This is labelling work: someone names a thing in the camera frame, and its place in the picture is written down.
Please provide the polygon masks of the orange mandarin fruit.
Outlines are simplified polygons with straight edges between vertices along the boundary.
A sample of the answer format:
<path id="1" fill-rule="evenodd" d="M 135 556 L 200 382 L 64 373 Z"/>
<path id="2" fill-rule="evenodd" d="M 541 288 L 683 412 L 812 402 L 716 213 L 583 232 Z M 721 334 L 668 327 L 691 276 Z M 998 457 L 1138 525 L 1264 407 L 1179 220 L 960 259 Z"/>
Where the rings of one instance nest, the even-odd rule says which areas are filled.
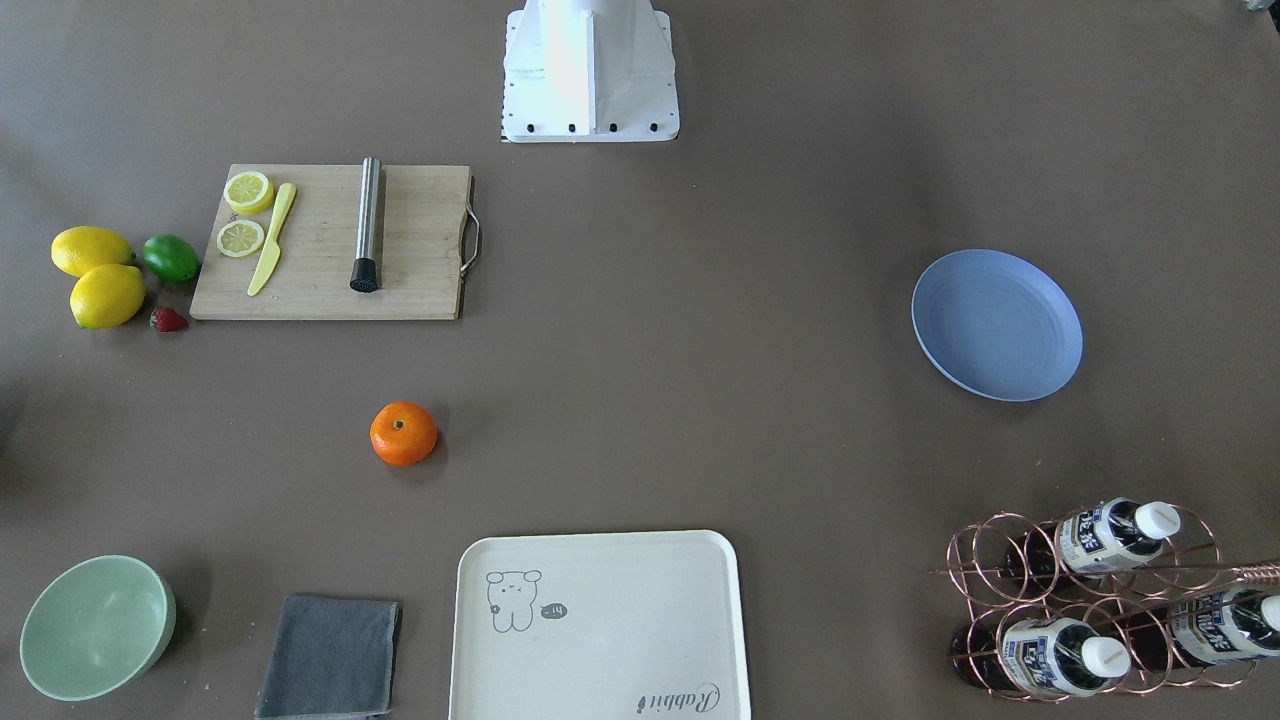
<path id="1" fill-rule="evenodd" d="M 372 451 L 394 468 L 421 462 L 436 447 L 439 429 L 434 416 L 421 405 L 410 401 L 388 404 L 369 428 Z"/>

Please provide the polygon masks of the blue round plate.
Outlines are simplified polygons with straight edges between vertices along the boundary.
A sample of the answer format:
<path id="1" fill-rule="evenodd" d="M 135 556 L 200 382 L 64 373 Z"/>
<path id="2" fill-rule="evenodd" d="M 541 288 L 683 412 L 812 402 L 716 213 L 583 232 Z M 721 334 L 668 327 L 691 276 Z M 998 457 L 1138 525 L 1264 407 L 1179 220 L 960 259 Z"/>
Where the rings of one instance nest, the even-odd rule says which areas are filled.
<path id="1" fill-rule="evenodd" d="M 1004 402 L 1048 397 L 1076 374 L 1084 333 L 1062 287 L 993 249 L 934 260 L 911 293 L 911 325 L 932 365 L 956 386 Z"/>

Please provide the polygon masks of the cream rabbit tray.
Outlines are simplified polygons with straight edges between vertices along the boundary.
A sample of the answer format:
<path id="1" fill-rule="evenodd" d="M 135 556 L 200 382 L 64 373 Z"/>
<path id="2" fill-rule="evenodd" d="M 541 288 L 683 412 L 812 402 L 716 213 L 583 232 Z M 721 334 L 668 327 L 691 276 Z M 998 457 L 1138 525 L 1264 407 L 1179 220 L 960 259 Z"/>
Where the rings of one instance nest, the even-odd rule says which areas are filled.
<path id="1" fill-rule="evenodd" d="M 457 569 L 452 719 L 749 719 L 739 559 L 713 530 L 492 537 Z"/>

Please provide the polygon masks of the steel muddler black tip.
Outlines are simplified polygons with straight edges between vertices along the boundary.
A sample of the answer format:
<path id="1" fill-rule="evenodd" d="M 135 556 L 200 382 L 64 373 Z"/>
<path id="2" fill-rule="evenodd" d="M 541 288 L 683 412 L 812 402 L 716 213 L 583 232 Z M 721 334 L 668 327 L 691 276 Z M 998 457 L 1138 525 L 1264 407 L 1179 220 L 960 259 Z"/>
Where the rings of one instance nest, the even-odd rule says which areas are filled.
<path id="1" fill-rule="evenodd" d="M 361 165 L 355 260 L 349 278 L 352 291 L 372 293 L 381 286 L 383 167 L 375 156 Z"/>

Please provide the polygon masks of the wooden cutting board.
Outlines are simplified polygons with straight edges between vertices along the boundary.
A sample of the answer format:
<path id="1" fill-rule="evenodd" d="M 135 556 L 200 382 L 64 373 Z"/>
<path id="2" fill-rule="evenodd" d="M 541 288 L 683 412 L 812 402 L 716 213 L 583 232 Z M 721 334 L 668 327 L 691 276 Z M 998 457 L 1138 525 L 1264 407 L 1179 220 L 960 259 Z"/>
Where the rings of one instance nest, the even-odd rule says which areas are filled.
<path id="1" fill-rule="evenodd" d="M 349 287 L 357 240 L 358 165 L 259 163 L 297 197 L 279 238 L 282 259 L 257 295 L 247 288 L 256 256 L 228 258 L 207 245 L 189 311 L 200 320 L 454 320 L 474 190 L 468 167 L 396 165 L 381 173 L 380 286 Z"/>

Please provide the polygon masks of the yellow plastic knife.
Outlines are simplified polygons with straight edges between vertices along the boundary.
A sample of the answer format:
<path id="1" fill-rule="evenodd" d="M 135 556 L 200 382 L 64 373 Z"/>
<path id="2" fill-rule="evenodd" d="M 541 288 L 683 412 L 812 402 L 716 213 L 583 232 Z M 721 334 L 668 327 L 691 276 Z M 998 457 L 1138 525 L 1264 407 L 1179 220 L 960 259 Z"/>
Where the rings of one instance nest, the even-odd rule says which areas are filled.
<path id="1" fill-rule="evenodd" d="M 246 293 L 252 297 L 259 295 L 265 284 L 270 281 L 278 263 L 282 258 L 282 247 L 279 245 L 280 233 L 285 219 L 288 218 L 291 209 L 294 204 L 297 196 L 297 187 L 294 183 L 285 182 L 276 190 L 273 210 L 270 215 L 270 222 L 265 234 L 264 245 L 260 250 L 260 258 L 255 268 L 253 275 L 246 290 Z"/>

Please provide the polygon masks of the lemon slice lower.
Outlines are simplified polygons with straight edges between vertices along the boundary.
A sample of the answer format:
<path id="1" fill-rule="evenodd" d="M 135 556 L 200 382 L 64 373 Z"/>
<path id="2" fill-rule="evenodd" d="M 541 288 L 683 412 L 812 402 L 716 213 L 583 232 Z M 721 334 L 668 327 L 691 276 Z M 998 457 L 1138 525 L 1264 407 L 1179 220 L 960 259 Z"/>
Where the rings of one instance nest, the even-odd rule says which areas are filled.
<path id="1" fill-rule="evenodd" d="M 228 258 L 246 258 L 265 243 L 266 231 L 250 219 L 236 219 L 224 224 L 215 236 L 220 254 Z"/>

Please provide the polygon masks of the lemon half upper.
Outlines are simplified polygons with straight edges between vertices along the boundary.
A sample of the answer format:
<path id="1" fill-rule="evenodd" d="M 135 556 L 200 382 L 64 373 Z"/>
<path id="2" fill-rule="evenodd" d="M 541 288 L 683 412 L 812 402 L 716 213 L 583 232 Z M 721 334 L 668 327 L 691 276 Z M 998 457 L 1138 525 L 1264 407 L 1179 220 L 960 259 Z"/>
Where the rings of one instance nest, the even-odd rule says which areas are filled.
<path id="1" fill-rule="evenodd" d="M 243 170 L 227 181 L 221 196 L 233 213 L 255 215 L 273 206 L 275 186 L 260 170 Z"/>

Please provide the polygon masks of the grey folded cloth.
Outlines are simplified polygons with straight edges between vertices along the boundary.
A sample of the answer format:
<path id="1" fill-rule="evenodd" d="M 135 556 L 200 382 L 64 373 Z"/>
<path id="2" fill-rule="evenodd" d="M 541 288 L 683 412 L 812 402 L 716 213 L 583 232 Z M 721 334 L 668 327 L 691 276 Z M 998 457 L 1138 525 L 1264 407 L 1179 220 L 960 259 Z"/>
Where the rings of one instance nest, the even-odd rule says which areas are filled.
<path id="1" fill-rule="evenodd" d="M 399 619 L 396 601 L 285 597 L 253 716 L 387 715 Z"/>

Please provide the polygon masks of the red strawberry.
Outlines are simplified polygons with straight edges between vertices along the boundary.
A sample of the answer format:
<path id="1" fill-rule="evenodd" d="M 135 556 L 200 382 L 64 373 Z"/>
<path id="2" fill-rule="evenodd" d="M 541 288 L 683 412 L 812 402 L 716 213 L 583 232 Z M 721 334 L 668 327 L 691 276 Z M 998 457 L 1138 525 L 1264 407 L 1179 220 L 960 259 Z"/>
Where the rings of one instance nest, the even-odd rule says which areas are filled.
<path id="1" fill-rule="evenodd" d="M 160 306 L 151 311 L 148 324 L 157 333 L 172 333 L 187 329 L 189 320 L 174 307 Z"/>

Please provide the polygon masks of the bottle lower rack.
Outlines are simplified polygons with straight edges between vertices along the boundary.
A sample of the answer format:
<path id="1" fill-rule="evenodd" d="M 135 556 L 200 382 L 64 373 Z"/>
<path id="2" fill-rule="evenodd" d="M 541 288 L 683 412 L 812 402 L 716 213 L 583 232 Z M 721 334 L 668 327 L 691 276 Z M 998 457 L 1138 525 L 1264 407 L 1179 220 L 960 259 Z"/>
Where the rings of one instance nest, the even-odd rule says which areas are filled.
<path id="1" fill-rule="evenodd" d="M 1146 669 L 1199 669 L 1276 659 L 1279 597 L 1247 587 L 1138 612 L 1120 621 Z"/>
<path id="2" fill-rule="evenodd" d="M 1132 670 L 1121 641 L 1070 618 L 974 625 L 954 637 L 950 651 L 965 683 L 1024 700 L 1092 697 Z"/>

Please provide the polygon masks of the bottle top of rack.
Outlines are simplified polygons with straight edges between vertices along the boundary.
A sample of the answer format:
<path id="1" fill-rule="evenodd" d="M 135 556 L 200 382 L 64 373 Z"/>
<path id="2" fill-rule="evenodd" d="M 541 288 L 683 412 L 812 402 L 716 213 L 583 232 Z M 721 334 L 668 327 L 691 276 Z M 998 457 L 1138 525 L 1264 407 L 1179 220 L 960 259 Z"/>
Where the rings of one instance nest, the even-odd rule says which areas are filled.
<path id="1" fill-rule="evenodd" d="M 1015 539 L 998 574 L 1044 589 L 1068 579 L 1100 580 L 1144 566 L 1180 529 L 1181 512 L 1171 503 L 1114 498 Z"/>

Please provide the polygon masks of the yellow lemon lower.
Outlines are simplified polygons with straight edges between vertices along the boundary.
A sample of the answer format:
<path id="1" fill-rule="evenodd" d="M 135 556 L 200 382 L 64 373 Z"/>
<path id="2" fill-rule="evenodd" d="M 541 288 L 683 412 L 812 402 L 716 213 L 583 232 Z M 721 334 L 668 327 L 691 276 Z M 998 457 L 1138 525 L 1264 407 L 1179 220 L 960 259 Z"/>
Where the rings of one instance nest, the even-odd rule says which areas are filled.
<path id="1" fill-rule="evenodd" d="M 141 309 L 145 296 L 141 269 L 108 264 L 91 269 L 76 282 L 69 305 L 78 327 L 102 329 L 128 322 Z"/>

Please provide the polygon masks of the yellow lemon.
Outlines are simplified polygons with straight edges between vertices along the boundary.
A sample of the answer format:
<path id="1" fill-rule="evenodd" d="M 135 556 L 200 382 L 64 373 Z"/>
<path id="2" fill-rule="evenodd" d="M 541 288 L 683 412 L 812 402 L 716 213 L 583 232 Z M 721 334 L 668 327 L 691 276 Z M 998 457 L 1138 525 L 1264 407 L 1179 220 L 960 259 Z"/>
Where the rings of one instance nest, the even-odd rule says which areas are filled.
<path id="1" fill-rule="evenodd" d="M 115 231 L 100 225 L 77 225 L 58 233 L 50 245 L 52 264 L 76 278 L 104 265 L 131 265 L 134 251 Z"/>
<path id="2" fill-rule="evenodd" d="M 141 269 L 108 264 L 91 269 L 76 282 L 69 305 L 78 327 L 102 329 L 128 322 L 141 309 L 145 296 Z"/>

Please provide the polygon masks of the green bowl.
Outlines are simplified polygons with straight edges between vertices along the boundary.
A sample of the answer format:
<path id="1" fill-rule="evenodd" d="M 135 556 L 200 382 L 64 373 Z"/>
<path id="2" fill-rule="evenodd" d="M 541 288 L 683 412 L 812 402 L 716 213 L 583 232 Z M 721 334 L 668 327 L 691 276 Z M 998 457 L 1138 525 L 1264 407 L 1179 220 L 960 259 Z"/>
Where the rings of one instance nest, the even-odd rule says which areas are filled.
<path id="1" fill-rule="evenodd" d="M 88 559 L 54 579 L 31 606 L 20 666 L 29 684 L 52 700 L 93 700 L 150 670 L 175 624 L 175 596 L 150 565 L 125 555 Z"/>

